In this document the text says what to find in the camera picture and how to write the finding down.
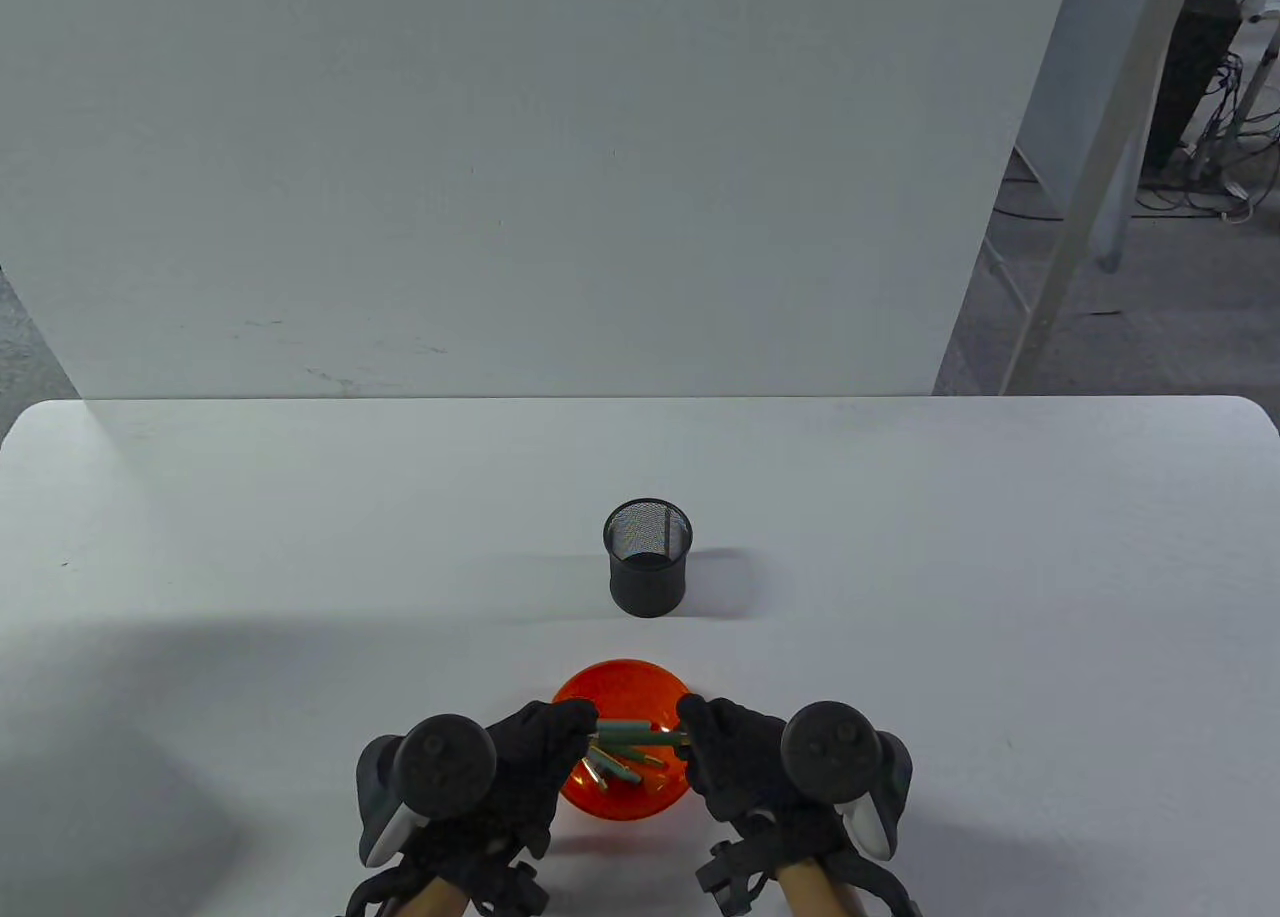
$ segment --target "orange bowl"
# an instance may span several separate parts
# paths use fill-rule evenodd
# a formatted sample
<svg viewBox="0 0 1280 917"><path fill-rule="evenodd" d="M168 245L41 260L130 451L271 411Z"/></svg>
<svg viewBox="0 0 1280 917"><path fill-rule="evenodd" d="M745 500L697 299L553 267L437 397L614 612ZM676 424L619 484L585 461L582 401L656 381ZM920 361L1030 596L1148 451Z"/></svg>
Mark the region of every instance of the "orange bowl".
<svg viewBox="0 0 1280 917"><path fill-rule="evenodd" d="M655 730L675 730L680 724L676 703L687 693L680 678L657 663L609 660L575 674L556 694L556 701L584 698L594 703L604 720L648 720ZM561 793L580 811L602 820L641 820L660 813L689 789L685 762L668 747L635 749L653 754L667 766L627 763L640 775L640 784L607 777L609 789L602 790L580 761Z"/></svg>

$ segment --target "tabletop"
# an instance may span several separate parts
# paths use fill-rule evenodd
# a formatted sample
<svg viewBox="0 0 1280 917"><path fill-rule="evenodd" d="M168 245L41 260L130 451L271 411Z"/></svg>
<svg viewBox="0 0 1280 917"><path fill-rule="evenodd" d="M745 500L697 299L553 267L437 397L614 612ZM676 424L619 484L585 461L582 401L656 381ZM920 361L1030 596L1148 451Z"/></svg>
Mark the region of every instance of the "tabletop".
<svg viewBox="0 0 1280 917"><path fill-rule="evenodd" d="M636 496L694 525L658 620L607 592ZM38 405L0 446L0 911L335 913L366 740L634 656L899 734L925 913L1261 912L1277 530L1231 397ZM550 912L714 914L721 836L562 806Z"/></svg>

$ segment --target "metal frame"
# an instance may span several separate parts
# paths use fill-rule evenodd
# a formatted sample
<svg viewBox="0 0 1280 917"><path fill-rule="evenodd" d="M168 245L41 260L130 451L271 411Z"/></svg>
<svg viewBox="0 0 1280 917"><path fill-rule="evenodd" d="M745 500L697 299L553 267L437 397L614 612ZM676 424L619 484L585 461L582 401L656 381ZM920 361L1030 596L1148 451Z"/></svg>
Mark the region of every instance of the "metal frame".
<svg viewBox="0 0 1280 917"><path fill-rule="evenodd" d="M1138 17L1132 44L1125 50L1097 136L1089 145L1079 184L1064 214L1048 272L1032 301L998 393L1030 392L1032 379L1066 297L1071 277L1089 252L1093 224L1107 190L1124 159L1125 146L1144 126L1156 93L1169 36L1185 0L1147 0Z"/></svg>

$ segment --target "black mesh pencil cup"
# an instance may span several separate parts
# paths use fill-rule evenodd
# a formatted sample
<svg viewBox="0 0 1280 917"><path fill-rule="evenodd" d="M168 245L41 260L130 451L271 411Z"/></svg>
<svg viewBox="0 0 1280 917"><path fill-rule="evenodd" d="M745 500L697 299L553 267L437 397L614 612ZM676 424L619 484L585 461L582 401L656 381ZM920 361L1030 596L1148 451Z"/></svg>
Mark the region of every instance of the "black mesh pencil cup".
<svg viewBox="0 0 1280 917"><path fill-rule="evenodd" d="M694 528L676 505L653 497L627 501L604 521L609 593L635 617L659 617L685 597L685 557Z"/></svg>

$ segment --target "gray floor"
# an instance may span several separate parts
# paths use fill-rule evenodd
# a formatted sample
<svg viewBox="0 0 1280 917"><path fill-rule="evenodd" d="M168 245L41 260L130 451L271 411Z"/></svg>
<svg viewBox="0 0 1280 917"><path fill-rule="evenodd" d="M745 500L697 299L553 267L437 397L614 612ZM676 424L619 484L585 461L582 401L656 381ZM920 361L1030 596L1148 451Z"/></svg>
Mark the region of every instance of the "gray floor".
<svg viewBox="0 0 1280 917"><path fill-rule="evenodd" d="M1266 184L1276 152L1245 164L1247 186ZM1009 175L1028 175L1016 159ZM940 200L945 187L940 187ZM1006 184L1001 207L1050 216L1037 186ZM928 227L928 216L922 216ZM992 216L989 232L1033 295L1055 223ZM982 265L974 268L937 393L992 393L1020 314ZM1280 423L1280 193L1252 222L1134 222L1120 273L1076 274L1037 374L1039 393L1239 393ZM73 397L4 277L0 277L0 437L23 409Z"/></svg>

